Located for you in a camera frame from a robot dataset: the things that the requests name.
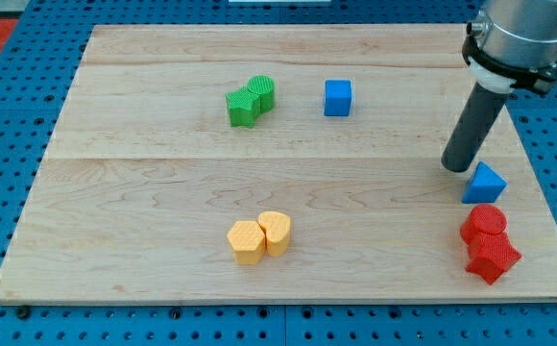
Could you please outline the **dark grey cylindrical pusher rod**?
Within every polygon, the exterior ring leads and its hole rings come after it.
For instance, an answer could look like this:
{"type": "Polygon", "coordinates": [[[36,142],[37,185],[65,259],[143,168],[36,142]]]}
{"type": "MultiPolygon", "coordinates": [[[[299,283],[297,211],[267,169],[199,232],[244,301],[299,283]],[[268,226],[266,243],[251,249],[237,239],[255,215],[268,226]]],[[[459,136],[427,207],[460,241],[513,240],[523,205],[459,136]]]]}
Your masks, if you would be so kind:
{"type": "Polygon", "coordinates": [[[441,157],[445,169],[460,173],[470,168],[508,96],[474,84],[441,157]]]}

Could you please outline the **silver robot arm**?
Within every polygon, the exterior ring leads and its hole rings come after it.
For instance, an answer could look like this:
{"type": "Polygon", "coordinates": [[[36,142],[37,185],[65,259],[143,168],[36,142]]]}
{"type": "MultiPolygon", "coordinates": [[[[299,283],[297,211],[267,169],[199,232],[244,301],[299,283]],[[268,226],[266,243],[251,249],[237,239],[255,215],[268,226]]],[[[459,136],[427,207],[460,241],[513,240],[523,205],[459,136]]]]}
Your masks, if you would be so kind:
{"type": "Polygon", "coordinates": [[[475,84],[441,163],[469,169],[509,95],[557,83],[557,0],[488,0],[467,24],[462,57],[475,84]]]}

